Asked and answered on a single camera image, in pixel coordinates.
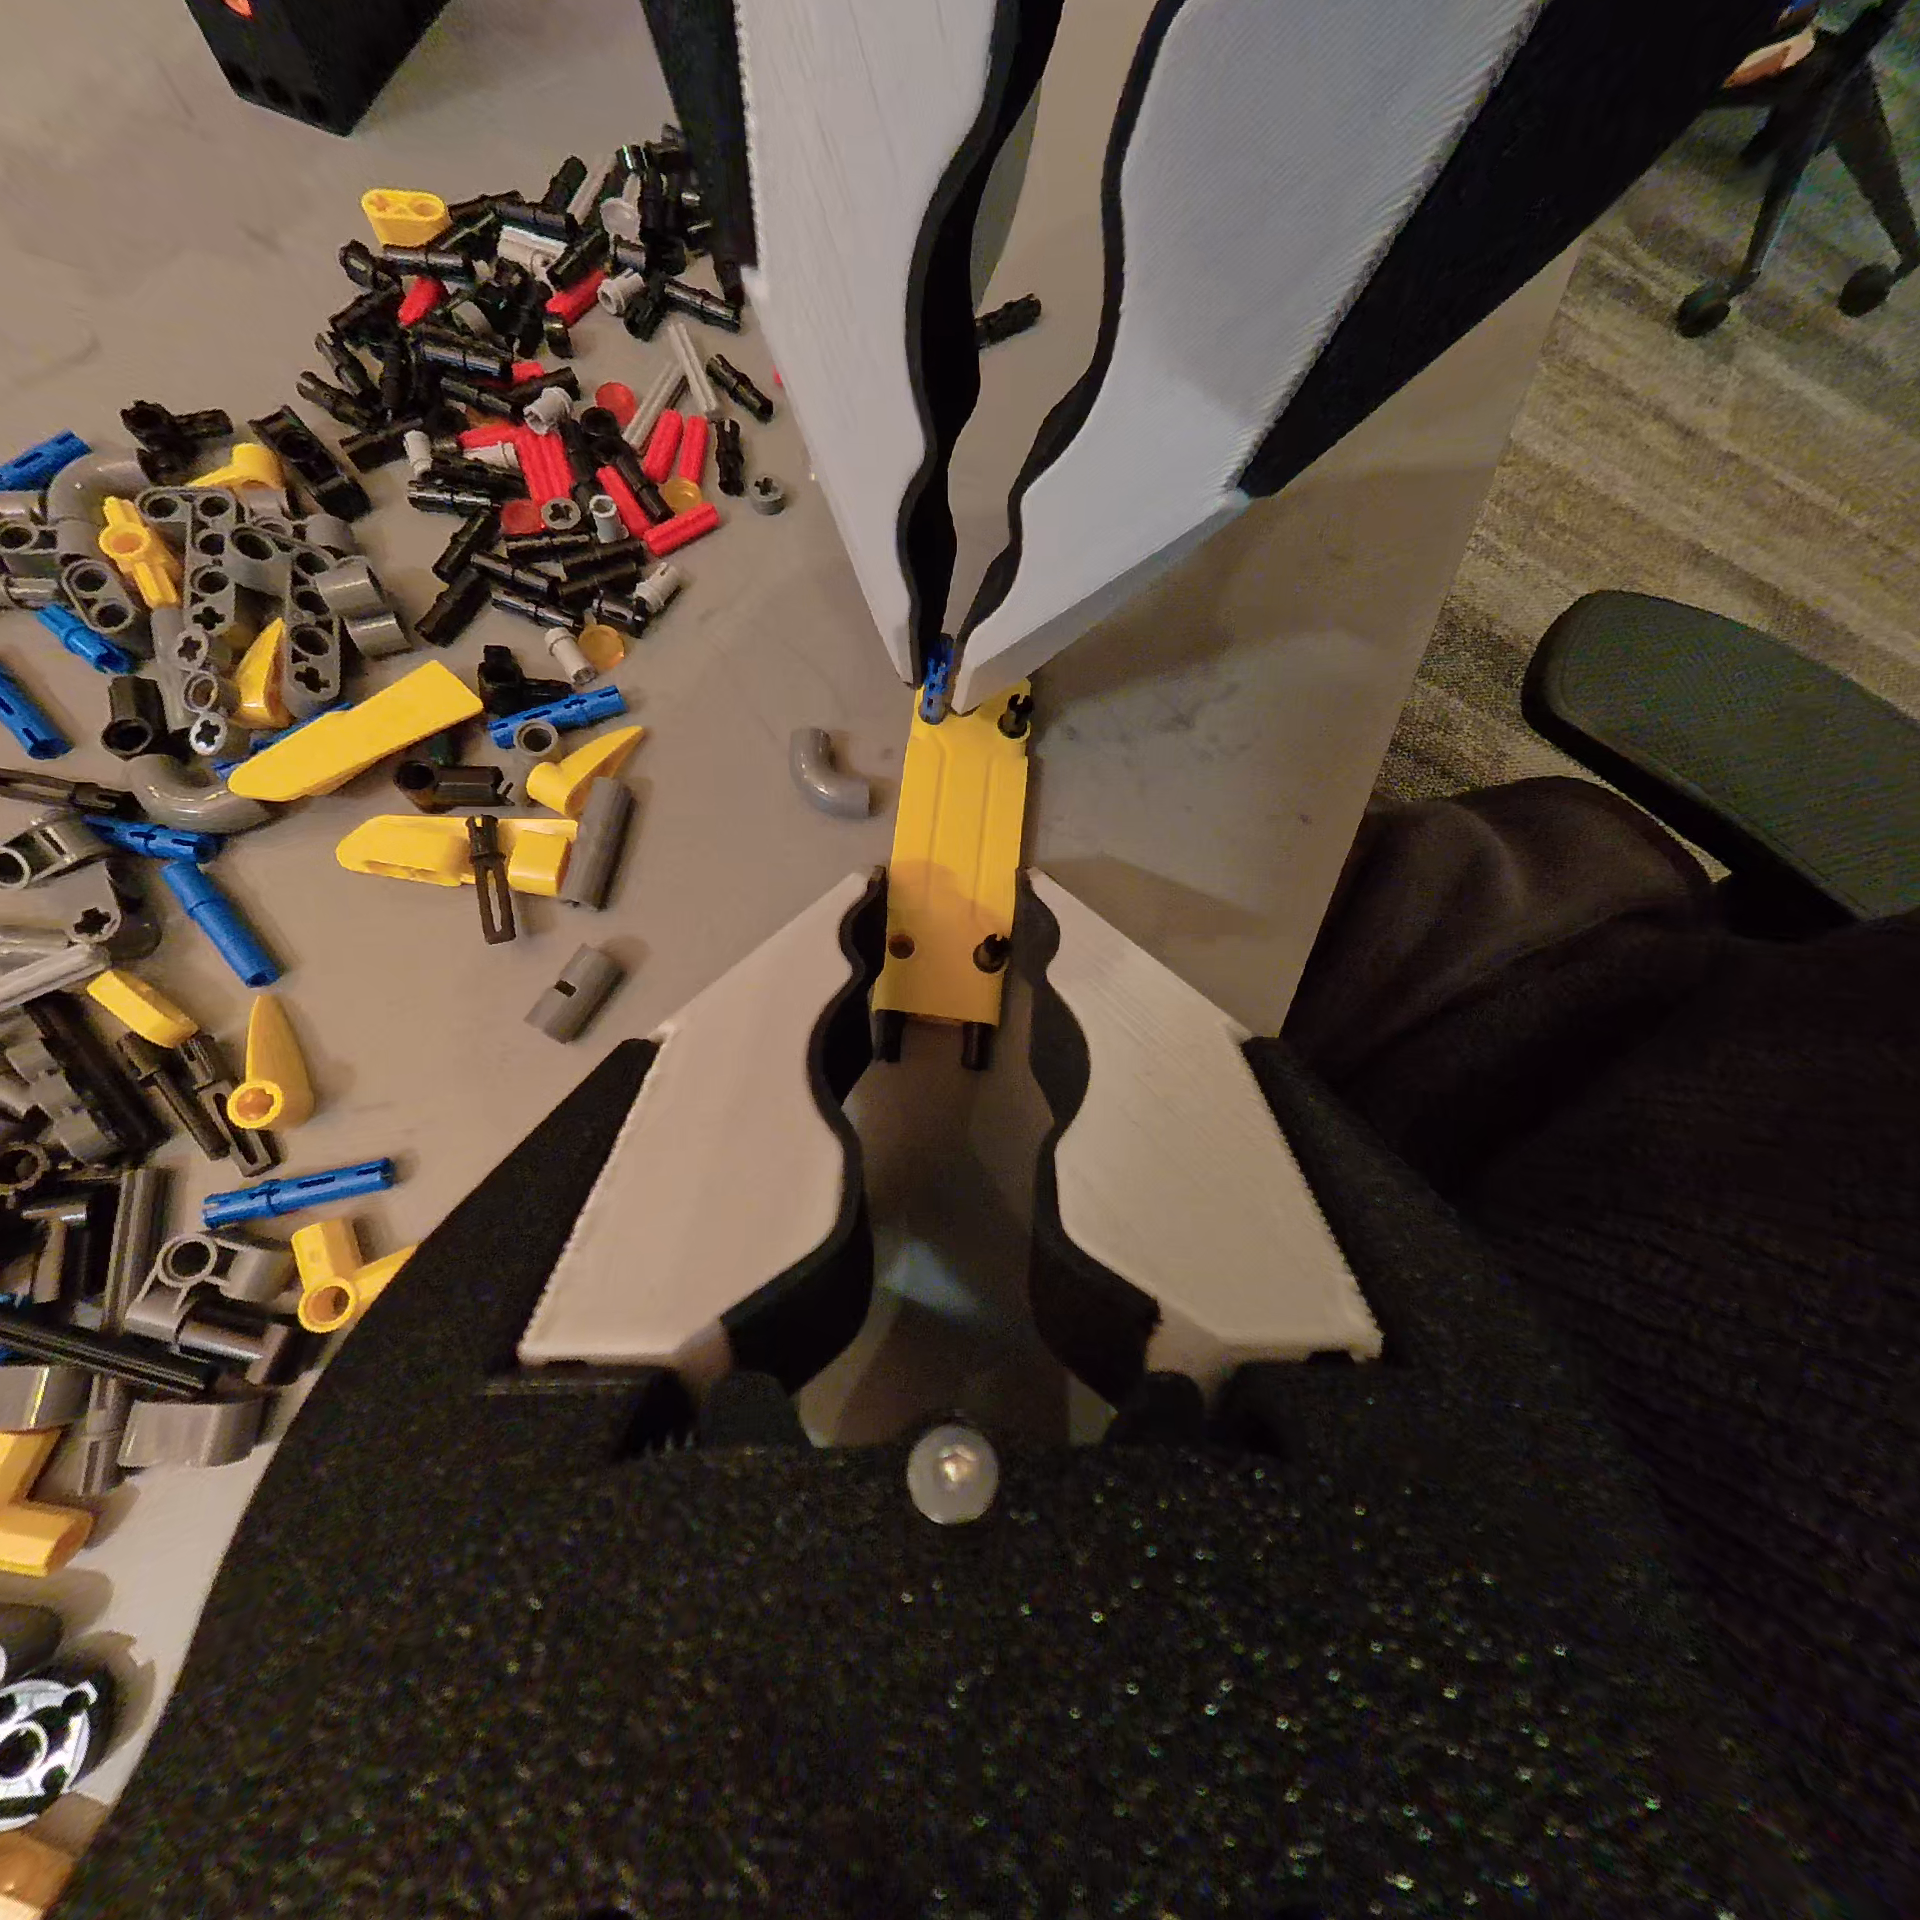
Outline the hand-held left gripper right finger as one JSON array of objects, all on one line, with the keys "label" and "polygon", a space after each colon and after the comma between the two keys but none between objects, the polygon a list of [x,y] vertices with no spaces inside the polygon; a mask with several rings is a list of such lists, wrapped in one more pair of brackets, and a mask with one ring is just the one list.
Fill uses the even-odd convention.
[{"label": "hand-held left gripper right finger", "polygon": [[1216,1400],[1251,1361],[1378,1359],[1254,1032],[1041,870],[1025,976],[1050,1117],[1029,1299],[1066,1371],[1118,1405],[1147,1375]]}]

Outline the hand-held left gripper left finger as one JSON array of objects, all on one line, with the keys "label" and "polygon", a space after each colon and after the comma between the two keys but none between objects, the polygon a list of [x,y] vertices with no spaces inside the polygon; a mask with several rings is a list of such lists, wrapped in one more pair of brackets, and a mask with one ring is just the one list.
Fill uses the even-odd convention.
[{"label": "hand-held left gripper left finger", "polygon": [[850,1221],[854,1134],[816,1039],[865,981],[855,870],[649,1035],[654,1053],[520,1332],[526,1369],[585,1361],[718,1380],[725,1317]]}]

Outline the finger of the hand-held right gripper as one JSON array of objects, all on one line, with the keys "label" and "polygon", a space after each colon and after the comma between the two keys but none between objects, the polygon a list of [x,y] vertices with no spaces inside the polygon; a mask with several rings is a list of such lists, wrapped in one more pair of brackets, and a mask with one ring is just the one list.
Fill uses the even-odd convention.
[{"label": "finger of the hand-held right gripper", "polygon": [[951,707],[1031,676],[1181,564],[1449,159],[1542,4],[1157,4],[1099,188],[1089,371],[1042,421]]},{"label": "finger of the hand-held right gripper", "polygon": [[741,1],[749,291],[897,672],[954,581],[950,465],[977,408],[973,246],[1041,76],[1041,7]]}]

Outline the yellow panel brick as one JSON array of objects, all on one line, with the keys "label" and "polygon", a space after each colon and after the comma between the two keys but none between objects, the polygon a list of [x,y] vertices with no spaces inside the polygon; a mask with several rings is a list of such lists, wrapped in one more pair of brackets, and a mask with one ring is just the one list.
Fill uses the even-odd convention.
[{"label": "yellow panel brick", "polygon": [[938,727],[914,717],[887,868],[887,940],[873,1012],[1001,1020],[1018,912],[1029,735],[1000,733],[1011,689]]}]

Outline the grey elbow piece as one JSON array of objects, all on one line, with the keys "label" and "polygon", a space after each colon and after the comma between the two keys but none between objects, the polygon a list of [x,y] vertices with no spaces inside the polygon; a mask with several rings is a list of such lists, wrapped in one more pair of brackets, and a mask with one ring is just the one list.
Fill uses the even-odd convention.
[{"label": "grey elbow piece", "polygon": [[873,813],[873,787],[838,759],[832,735],[822,727],[797,727],[787,749],[789,777],[822,813],[861,822]]}]

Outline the black chair base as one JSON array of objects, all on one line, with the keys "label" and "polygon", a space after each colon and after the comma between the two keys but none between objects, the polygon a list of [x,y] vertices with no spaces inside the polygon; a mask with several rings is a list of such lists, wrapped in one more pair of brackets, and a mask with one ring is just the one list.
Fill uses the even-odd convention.
[{"label": "black chair base", "polygon": [[1875,71],[1875,52],[1903,8],[1890,1],[1872,4],[1842,29],[1814,28],[1810,47],[1801,60],[1782,63],[1766,77],[1727,83],[1713,95],[1713,112],[1766,112],[1766,124],[1749,137],[1739,157],[1768,159],[1769,174],[1739,271],[1730,279],[1709,279],[1681,301],[1671,319],[1682,335],[1714,332],[1759,284],[1787,205],[1810,163],[1825,150],[1839,153],[1894,248],[1894,261],[1875,257],[1842,284],[1839,310],[1862,317],[1915,271],[1915,212]]}]

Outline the short grey tube connector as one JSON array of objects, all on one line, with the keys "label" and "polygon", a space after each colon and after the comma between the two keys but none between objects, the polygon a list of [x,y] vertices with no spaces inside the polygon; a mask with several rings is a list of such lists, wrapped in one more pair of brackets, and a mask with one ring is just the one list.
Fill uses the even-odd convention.
[{"label": "short grey tube connector", "polygon": [[553,1041],[576,1041],[601,1017],[624,977],[627,968],[608,949],[584,944],[541,991],[523,1021]]}]

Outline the person's dark trousers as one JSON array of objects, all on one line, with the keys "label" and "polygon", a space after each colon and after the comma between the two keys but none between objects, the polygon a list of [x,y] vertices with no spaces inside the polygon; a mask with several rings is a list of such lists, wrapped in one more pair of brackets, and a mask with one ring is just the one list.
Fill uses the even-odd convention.
[{"label": "person's dark trousers", "polygon": [[1451,1189],[1647,1039],[1725,945],[1706,870],[1600,784],[1378,801],[1282,1038]]}]

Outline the long grey tube connector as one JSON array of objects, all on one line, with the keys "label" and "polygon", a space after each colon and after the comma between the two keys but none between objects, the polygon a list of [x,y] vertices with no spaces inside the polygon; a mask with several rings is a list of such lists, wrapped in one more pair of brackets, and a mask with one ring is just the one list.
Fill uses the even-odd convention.
[{"label": "long grey tube connector", "polygon": [[598,777],[578,817],[558,900],[591,910],[608,905],[634,828],[635,796],[618,777]]}]

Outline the yellow wing piece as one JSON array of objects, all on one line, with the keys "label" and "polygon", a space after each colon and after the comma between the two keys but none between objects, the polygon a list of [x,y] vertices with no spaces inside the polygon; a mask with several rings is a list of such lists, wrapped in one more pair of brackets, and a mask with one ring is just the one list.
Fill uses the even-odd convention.
[{"label": "yellow wing piece", "polygon": [[[507,885],[523,896],[557,896],[581,824],[557,813],[487,816],[506,856]],[[473,881],[470,817],[389,813],[358,824],[336,846],[350,873],[453,887]]]}]

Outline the yellow fin piece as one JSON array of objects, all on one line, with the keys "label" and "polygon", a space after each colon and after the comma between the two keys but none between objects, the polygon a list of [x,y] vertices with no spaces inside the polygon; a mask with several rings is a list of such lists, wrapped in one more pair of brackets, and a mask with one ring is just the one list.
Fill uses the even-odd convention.
[{"label": "yellow fin piece", "polygon": [[578,821],[595,788],[623,772],[645,733],[648,727],[618,727],[558,759],[543,759],[526,772],[526,805]]}]

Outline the black brick tower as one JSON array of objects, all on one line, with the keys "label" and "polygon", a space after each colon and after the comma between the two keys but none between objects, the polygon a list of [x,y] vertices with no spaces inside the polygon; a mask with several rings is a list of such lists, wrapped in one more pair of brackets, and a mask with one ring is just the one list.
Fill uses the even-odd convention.
[{"label": "black brick tower", "polygon": [[443,1],[187,1],[246,103],[345,137]]}]

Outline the black office chair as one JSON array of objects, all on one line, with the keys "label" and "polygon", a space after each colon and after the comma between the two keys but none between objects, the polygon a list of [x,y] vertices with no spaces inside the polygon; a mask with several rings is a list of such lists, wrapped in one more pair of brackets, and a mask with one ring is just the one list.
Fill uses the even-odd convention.
[{"label": "black office chair", "polygon": [[1727,615],[1591,591],[1520,689],[1534,733],[1727,868],[1738,933],[1808,940],[1918,908],[1918,724]]}]

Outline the pile of mixed toy bricks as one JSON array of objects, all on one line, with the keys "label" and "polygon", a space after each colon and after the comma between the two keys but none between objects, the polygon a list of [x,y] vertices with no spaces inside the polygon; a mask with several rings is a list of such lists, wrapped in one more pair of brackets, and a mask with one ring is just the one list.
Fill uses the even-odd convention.
[{"label": "pile of mixed toy bricks", "polygon": [[66,1805],[129,1699],[61,1576],[130,1480],[261,1451],[282,1390],[405,1262],[345,1207],[389,1160],[294,1175],[320,1103],[278,951],[219,861],[283,808],[478,716],[360,552],[367,497],[290,413],[217,464],[225,413],[129,408],[125,459],[61,438],[5,468],[5,607],[104,672],[107,779],[5,672],[5,1915],[57,1909]]}]

